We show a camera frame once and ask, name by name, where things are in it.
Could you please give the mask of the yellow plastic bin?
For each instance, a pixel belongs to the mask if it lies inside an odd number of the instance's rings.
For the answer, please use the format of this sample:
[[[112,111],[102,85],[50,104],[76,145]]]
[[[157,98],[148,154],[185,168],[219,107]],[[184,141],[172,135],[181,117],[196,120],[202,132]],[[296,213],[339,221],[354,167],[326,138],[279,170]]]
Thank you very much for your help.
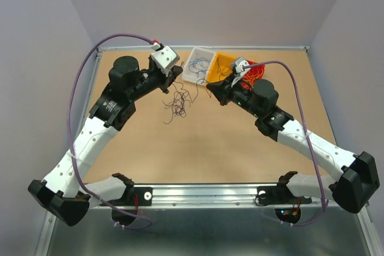
[[[208,83],[219,82],[224,80],[232,73],[231,64],[237,59],[236,56],[227,55],[217,52],[213,58],[206,81]]]

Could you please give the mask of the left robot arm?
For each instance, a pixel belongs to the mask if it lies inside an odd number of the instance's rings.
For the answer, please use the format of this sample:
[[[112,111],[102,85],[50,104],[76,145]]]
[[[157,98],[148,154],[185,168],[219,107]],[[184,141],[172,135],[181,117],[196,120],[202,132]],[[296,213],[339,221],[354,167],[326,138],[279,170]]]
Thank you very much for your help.
[[[139,204],[134,182],[121,173],[104,181],[84,184],[82,177],[93,166],[106,144],[136,111],[135,102],[150,92],[169,86],[182,73],[179,56],[164,53],[149,56],[149,67],[140,69],[132,56],[117,58],[109,71],[109,82],[92,106],[83,128],[56,167],[41,180],[33,180],[28,192],[40,206],[69,227],[100,204]]]

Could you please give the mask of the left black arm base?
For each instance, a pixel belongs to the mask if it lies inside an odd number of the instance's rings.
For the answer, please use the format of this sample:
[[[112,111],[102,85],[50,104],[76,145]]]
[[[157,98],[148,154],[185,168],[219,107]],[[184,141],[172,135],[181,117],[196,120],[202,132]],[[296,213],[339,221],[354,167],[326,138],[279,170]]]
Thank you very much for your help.
[[[150,186],[131,186],[122,196],[107,202],[114,206],[151,206],[153,188]]]

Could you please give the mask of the red plastic bin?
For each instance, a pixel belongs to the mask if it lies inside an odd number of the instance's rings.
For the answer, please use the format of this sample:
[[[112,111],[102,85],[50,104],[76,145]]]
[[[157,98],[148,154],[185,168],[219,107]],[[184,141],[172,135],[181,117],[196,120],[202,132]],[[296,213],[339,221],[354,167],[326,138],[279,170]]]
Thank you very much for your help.
[[[243,81],[253,86],[257,80],[262,79],[264,72],[265,72],[264,65],[258,65],[256,67],[250,68],[245,74],[245,76],[243,77]]]

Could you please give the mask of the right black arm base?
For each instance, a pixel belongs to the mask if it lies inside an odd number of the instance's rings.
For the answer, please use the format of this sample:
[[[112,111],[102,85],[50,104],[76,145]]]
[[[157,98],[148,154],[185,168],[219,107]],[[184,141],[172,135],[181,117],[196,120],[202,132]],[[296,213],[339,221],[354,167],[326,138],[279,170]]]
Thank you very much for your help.
[[[263,207],[279,204],[291,204],[293,206],[297,204],[311,204],[311,198],[295,197],[287,187],[291,178],[297,174],[297,171],[290,171],[280,176],[277,184],[260,187],[254,198],[255,205]]]

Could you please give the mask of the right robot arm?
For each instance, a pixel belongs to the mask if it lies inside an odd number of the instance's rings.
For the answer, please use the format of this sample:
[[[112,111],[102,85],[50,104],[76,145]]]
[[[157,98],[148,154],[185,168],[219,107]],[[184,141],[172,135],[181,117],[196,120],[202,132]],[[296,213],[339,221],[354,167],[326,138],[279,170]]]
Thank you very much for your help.
[[[207,88],[222,106],[233,102],[255,116],[255,126],[263,135],[315,159],[328,173],[320,180],[296,172],[282,176],[276,187],[278,199],[290,202],[295,197],[325,197],[350,213],[360,212],[380,186],[374,157],[368,152],[344,150],[305,131],[303,122],[277,106],[278,92],[270,81],[261,79],[249,87],[242,81],[233,83],[233,78],[210,83]]]

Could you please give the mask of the white plastic bin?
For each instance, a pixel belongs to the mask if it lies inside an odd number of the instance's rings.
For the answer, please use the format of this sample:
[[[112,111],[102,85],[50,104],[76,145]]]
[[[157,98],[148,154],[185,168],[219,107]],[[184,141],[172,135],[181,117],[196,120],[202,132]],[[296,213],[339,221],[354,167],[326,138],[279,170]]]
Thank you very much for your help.
[[[182,80],[205,86],[206,76],[215,54],[213,50],[193,47],[189,57],[184,62]]]

